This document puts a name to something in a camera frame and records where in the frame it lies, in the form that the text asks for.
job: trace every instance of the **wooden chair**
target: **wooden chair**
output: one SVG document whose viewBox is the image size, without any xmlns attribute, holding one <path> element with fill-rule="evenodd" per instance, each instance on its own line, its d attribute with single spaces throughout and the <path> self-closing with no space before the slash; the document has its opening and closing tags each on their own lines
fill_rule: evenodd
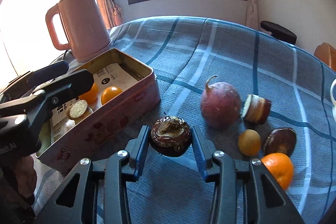
<svg viewBox="0 0 336 224">
<path fill-rule="evenodd" d="M 332 45 L 322 43 L 317 46 L 314 56 L 320 59 L 333 71 L 336 71 L 336 49 Z"/>
</svg>

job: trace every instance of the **white mug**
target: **white mug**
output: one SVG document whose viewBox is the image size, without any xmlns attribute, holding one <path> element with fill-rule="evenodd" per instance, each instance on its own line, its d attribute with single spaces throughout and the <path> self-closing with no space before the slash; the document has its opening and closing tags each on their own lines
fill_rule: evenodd
<svg viewBox="0 0 336 224">
<path fill-rule="evenodd" d="M 330 98 L 331 98 L 331 102 L 333 103 L 333 116 L 334 116 L 334 120 L 336 122 L 336 101 L 335 101 L 335 98 L 334 98 L 334 95 L 333 95 L 333 90 L 334 90 L 334 87 L 336 86 L 336 79 L 333 81 L 333 83 L 331 84 L 331 87 L 330 87 Z"/>
</svg>

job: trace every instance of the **black label on paper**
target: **black label on paper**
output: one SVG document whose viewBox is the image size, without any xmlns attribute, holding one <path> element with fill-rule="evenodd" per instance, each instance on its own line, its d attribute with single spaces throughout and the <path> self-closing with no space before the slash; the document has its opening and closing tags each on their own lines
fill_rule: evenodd
<svg viewBox="0 0 336 224">
<path fill-rule="evenodd" d="M 106 85 L 108 82 L 110 82 L 110 78 L 104 78 L 104 79 L 101 81 L 101 84 L 102 84 L 102 85 Z"/>
</svg>

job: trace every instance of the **pink electric kettle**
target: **pink electric kettle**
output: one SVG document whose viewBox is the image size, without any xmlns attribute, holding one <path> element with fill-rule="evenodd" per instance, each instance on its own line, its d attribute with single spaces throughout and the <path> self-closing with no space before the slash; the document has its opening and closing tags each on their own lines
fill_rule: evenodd
<svg viewBox="0 0 336 224">
<path fill-rule="evenodd" d="M 67 44 L 58 41 L 53 17 L 59 14 Z M 106 30 L 96 0 L 60 0 L 45 15 L 54 47 L 60 51 L 72 50 L 78 62 L 86 62 L 110 48 L 111 39 Z"/>
</svg>

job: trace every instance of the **small yellow fruit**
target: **small yellow fruit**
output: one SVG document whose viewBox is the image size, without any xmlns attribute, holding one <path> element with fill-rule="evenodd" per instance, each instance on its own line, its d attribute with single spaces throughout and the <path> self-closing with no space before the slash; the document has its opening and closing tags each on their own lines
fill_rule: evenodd
<svg viewBox="0 0 336 224">
<path fill-rule="evenodd" d="M 98 96 L 98 86 L 96 83 L 93 83 L 92 88 L 79 96 L 80 100 L 85 100 L 87 101 L 88 104 L 92 104 L 97 100 L 97 96 Z"/>
<path fill-rule="evenodd" d="M 255 156 L 261 149 L 260 135 L 255 130 L 245 130 L 238 138 L 238 147 L 242 154 Z"/>
<path fill-rule="evenodd" d="M 109 86 L 103 91 L 101 95 L 101 104 L 105 105 L 108 101 L 112 100 L 114 97 L 122 92 L 123 91 L 117 86 Z"/>
</svg>

